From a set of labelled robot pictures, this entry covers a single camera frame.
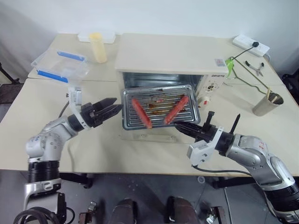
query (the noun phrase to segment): plastic box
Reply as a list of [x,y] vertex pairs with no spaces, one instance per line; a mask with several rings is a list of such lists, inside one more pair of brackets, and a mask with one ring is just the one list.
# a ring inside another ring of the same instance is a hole
[[49,49],[31,63],[37,74],[71,83],[81,81],[88,73],[86,57],[57,49]]

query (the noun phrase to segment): hot dog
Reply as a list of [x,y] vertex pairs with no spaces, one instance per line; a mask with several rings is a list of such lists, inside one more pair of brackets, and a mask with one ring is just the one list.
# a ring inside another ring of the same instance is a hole
[[148,115],[145,113],[145,110],[140,105],[137,99],[132,99],[132,105],[134,110],[136,111],[138,117],[140,118],[141,122],[147,127],[152,128],[151,120]]
[[166,125],[170,124],[176,115],[184,108],[185,104],[188,103],[189,97],[183,96],[178,104],[169,112],[169,114],[164,119]]

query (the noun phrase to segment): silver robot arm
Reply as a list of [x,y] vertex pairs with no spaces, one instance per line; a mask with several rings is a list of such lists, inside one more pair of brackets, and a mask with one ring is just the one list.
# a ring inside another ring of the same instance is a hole
[[202,127],[188,122],[175,123],[180,132],[195,138],[187,154],[192,166],[198,168],[218,150],[220,155],[249,171],[263,190],[271,212],[282,223],[299,223],[299,188],[285,164],[269,153],[267,144],[260,138],[233,134],[240,115],[229,133],[210,124],[213,115],[214,112],[209,112]]
[[75,114],[48,123],[38,135],[28,140],[28,183],[25,184],[24,211],[17,215],[14,223],[41,224],[48,223],[48,220],[53,224],[65,223],[65,196],[57,192],[61,187],[58,171],[61,152],[66,141],[78,132],[97,127],[118,114],[122,105],[113,104],[116,100],[106,98],[95,104],[87,103]]

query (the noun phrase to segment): metal cup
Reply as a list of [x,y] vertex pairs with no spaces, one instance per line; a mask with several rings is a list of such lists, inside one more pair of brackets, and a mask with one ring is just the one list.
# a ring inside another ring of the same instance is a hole
[[252,112],[256,116],[263,116],[283,103],[284,99],[279,94],[271,92],[269,94],[269,98],[267,98],[267,96],[262,98],[261,101],[258,102],[258,104],[252,109]]

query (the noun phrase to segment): power strip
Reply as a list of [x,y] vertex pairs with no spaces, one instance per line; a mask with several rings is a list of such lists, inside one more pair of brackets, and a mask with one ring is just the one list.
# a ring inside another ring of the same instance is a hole
[[[256,42],[256,41],[245,36],[245,35],[242,35],[242,34],[238,35],[233,40],[234,45],[236,45],[240,48],[243,48],[243,49],[251,48],[253,42]],[[264,54],[266,54],[268,52],[269,49],[270,49],[270,47],[259,42],[259,45],[256,48],[253,48],[253,49],[249,50],[248,52],[250,52],[256,56],[262,57],[262,56],[264,56]]]

